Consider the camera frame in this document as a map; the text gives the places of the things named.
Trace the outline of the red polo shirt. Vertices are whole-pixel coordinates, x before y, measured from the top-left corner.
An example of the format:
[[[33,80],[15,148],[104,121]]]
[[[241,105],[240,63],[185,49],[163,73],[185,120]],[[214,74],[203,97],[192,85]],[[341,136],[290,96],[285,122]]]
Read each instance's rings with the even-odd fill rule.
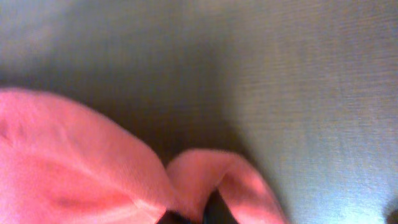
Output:
[[[201,222],[218,191],[239,223],[285,223],[241,156],[191,149],[167,166],[105,116],[41,91],[1,90],[2,223]]]

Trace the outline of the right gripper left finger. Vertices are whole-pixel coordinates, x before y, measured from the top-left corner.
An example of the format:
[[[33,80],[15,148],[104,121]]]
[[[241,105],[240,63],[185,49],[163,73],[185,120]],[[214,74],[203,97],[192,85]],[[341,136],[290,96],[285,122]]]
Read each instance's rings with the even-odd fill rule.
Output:
[[[192,222],[178,213],[166,211],[157,224],[192,224]]]

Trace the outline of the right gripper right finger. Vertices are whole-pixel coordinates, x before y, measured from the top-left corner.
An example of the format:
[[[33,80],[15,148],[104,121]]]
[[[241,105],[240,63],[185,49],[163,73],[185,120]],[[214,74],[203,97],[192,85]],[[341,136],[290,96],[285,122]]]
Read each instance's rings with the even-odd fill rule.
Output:
[[[218,191],[214,191],[206,205],[204,224],[238,224]]]

